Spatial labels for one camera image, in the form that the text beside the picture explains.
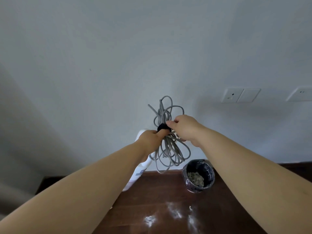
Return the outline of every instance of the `person's left hand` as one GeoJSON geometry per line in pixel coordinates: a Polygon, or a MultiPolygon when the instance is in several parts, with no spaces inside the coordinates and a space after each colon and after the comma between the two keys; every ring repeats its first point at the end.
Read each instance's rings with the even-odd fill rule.
{"type": "Polygon", "coordinates": [[[162,129],[159,132],[157,130],[147,130],[140,135],[138,140],[139,143],[144,149],[144,158],[146,161],[146,156],[153,153],[161,144],[162,139],[170,133],[169,130],[162,129]]]}

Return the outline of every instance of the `forearm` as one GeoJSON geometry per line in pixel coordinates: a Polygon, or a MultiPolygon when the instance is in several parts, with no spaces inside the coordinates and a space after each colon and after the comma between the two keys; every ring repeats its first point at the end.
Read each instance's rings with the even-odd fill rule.
{"type": "Polygon", "coordinates": [[[135,142],[65,177],[2,220],[0,233],[93,232],[145,153],[135,142]]]}
{"type": "Polygon", "coordinates": [[[220,133],[204,128],[197,142],[237,200],[268,233],[312,229],[312,184],[220,133]]]}

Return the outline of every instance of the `person's right hand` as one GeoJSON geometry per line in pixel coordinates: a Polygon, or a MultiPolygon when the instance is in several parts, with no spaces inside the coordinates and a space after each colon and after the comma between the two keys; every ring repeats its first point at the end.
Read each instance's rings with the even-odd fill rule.
{"type": "Polygon", "coordinates": [[[200,129],[205,127],[197,122],[195,118],[188,115],[180,115],[177,116],[174,121],[167,121],[166,124],[173,129],[179,137],[191,141],[194,146],[199,146],[196,141],[196,135],[200,129]]]}

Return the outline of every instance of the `bottle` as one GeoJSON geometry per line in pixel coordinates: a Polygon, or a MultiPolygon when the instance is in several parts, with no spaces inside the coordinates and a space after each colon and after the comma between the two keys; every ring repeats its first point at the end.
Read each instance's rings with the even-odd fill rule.
{"type": "MultiPolygon", "coordinates": [[[[135,141],[137,141],[138,138],[140,137],[140,135],[141,135],[144,131],[146,131],[146,130],[147,130],[147,129],[145,129],[145,130],[140,130],[139,133],[138,133],[138,135],[137,135],[137,137],[136,137],[136,139],[135,139],[135,141]]],[[[145,162],[140,163],[140,164],[135,168],[135,171],[134,171],[134,173],[132,174],[132,176],[131,176],[129,182],[127,183],[127,185],[125,186],[125,188],[124,188],[122,191],[128,190],[128,189],[136,182],[136,180],[139,179],[139,177],[140,177],[140,176],[143,174],[143,172],[149,167],[149,165],[151,165],[152,161],[153,161],[153,160],[148,156],[148,157],[147,157],[147,160],[146,160],[145,162]]]]}

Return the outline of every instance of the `cable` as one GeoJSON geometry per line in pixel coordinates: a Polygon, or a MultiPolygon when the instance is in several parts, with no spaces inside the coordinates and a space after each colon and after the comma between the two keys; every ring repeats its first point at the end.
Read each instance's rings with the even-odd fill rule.
{"type": "MultiPolygon", "coordinates": [[[[182,109],[182,114],[184,114],[184,109],[181,106],[177,106],[177,105],[173,105],[172,103],[172,98],[170,98],[169,96],[164,96],[162,99],[159,100],[159,109],[158,112],[156,112],[156,110],[148,104],[148,106],[154,111],[154,113],[156,113],[156,117],[154,118],[154,125],[158,128],[161,124],[166,123],[166,121],[169,121],[172,119],[171,117],[171,111],[172,108],[174,107],[178,107],[182,109]],[[171,106],[169,106],[168,108],[164,109],[162,101],[164,98],[169,98],[170,102],[171,102],[171,106]]],[[[165,150],[162,148],[162,144],[160,145],[160,149],[161,149],[161,154],[159,154],[159,148],[156,149],[155,151],[155,156],[152,157],[150,155],[150,158],[152,160],[155,160],[155,164],[156,164],[156,168],[157,171],[159,173],[165,173],[170,167],[172,166],[179,166],[182,162],[184,162],[186,159],[188,159],[191,156],[191,150],[190,148],[182,142],[182,140],[180,140],[177,135],[175,134],[175,131],[170,132],[169,135],[166,135],[164,140],[164,144],[165,144],[165,150]],[[189,150],[189,156],[184,158],[183,154],[181,152],[181,150],[179,149],[179,147],[177,146],[176,142],[180,142],[181,144],[183,144],[188,150],[189,150]],[[162,157],[166,157],[169,159],[170,163],[169,165],[165,165],[162,161],[161,161],[161,156],[162,157]],[[158,167],[157,167],[157,160],[159,160],[162,165],[164,165],[165,167],[168,167],[165,171],[160,172],[158,167]]]]}

